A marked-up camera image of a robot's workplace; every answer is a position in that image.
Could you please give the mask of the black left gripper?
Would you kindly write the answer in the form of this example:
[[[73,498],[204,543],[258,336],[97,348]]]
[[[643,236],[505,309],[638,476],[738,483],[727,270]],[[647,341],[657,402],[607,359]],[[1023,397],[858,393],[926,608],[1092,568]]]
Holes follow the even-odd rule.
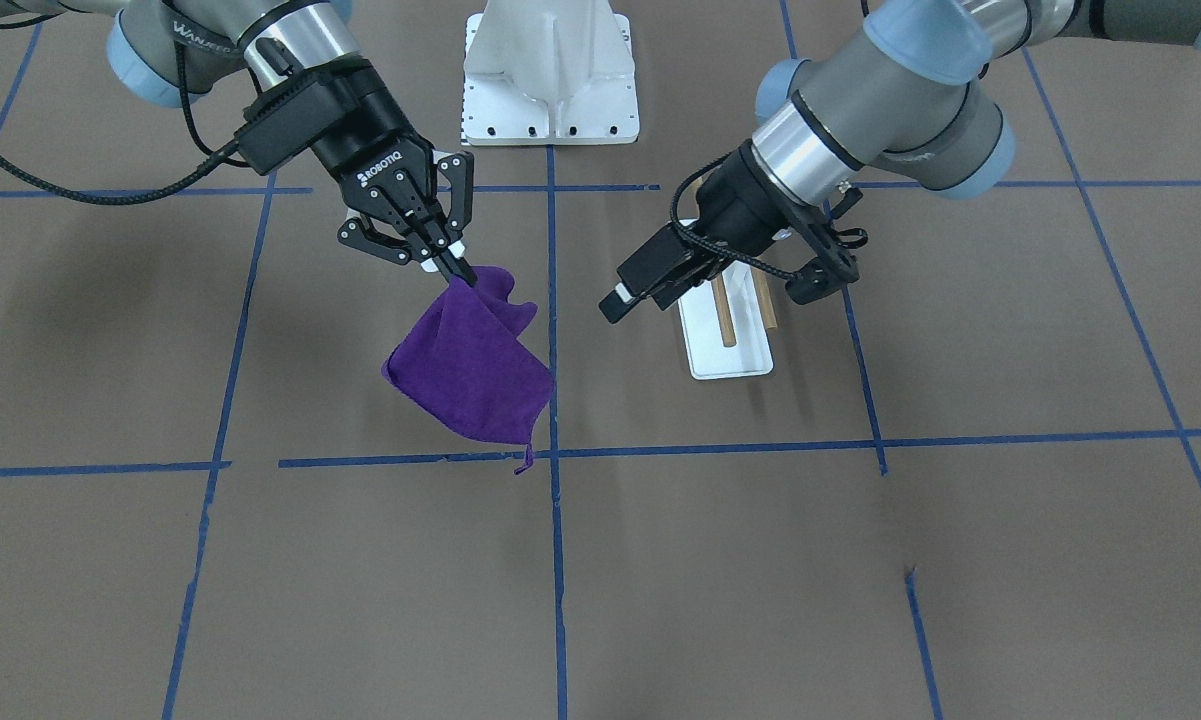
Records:
[[[870,234],[862,228],[838,232],[833,227],[833,220],[841,220],[862,199],[859,187],[844,184],[841,202],[824,214],[779,190],[755,160],[754,146],[737,146],[709,170],[695,196],[695,244],[723,256],[728,264],[745,263],[775,272],[778,268],[761,260],[761,256],[773,245],[775,234],[795,232],[814,251],[809,263],[795,274],[797,305],[832,296],[860,280],[853,251],[861,250]]]

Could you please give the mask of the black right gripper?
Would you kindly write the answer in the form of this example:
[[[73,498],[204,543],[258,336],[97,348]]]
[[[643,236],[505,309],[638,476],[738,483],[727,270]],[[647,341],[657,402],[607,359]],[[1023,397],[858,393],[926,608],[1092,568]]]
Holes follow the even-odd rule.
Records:
[[[440,234],[395,238],[364,215],[348,215],[337,242],[398,266],[417,265],[446,282],[476,287],[464,258],[462,233],[472,218],[476,155],[437,152],[412,126],[386,82],[368,61],[331,61],[306,72],[306,146],[339,184],[349,209],[392,226],[440,226]],[[449,184],[441,220],[437,173]]]

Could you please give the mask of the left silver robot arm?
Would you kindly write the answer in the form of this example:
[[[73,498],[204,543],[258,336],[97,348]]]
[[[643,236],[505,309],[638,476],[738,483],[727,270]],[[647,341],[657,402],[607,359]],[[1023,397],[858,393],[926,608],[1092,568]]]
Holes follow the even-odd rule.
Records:
[[[785,86],[755,128],[709,176],[699,220],[679,232],[701,284],[731,264],[783,280],[797,304],[859,280],[859,228],[824,202],[866,167],[914,179],[946,199],[993,187],[1016,138],[984,95],[982,68],[1053,38],[1103,38],[1201,49],[1201,1],[885,1],[824,61],[773,68]]]

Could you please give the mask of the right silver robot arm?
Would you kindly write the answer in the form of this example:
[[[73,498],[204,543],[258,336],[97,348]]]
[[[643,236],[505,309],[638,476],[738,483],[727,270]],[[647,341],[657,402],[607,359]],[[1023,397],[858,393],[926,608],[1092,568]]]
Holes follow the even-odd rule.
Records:
[[[135,95],[189,110],[238,70],[253,79],[244,122],[220,149],[169,186],[132,196],[68,190],[0,154],[20,182],[70,202],[132,206],[187,190],[220,167],[267,176],[311,151],[337,184],[347,220],[337,238],[396,265],[420,264],[446,281],[476,284],[464,259],[473,169],[470,152],[440,152],[410,122],[349,31],[348,1],[0,1],[0,29],[14,16],[114,18],[112,72]]]

